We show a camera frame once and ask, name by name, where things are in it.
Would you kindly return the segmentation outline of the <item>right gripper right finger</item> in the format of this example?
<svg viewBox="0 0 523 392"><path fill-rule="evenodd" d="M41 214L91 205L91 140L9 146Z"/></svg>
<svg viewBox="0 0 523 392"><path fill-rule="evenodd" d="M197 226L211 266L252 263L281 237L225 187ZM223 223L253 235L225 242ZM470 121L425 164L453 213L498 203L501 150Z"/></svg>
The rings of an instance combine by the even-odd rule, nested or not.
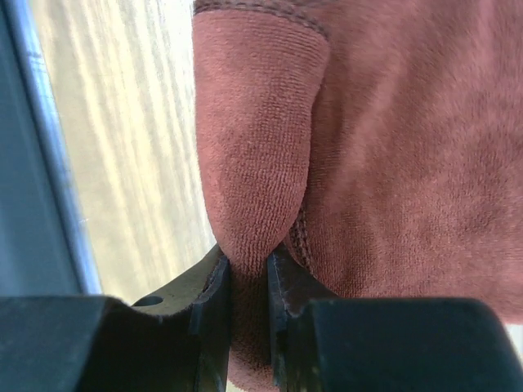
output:
<svg viewBox="0 0 523 392"><path fill-rule="evenodd" d="M519 391L493 311L467 298L343 299L283 247L268 258L270 352L282 391Z"/></svg>

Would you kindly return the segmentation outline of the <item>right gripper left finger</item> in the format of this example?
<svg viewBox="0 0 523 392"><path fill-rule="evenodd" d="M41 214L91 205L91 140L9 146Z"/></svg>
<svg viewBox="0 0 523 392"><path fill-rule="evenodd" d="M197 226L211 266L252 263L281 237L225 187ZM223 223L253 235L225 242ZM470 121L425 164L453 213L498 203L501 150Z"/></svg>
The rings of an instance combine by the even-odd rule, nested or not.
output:
<svg viewBox="0 0 523 392"><path fill-rule="evenodd" d="M218 247L134 305L1 300L4 391L223 391L229 347L230 266Z"/></svg>

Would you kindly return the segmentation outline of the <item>brown towel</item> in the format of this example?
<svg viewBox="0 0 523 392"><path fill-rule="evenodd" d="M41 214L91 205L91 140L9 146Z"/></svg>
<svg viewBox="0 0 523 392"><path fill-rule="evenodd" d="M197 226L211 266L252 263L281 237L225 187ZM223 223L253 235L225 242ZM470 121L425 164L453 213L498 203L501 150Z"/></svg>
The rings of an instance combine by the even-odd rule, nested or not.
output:
<svg viewBox="0 0 523 392"><path fill-rule="evenodd" d="M229 375L270 391L266 259L339 296L522 321L519 1L197 1L196 139Z"/></svg>

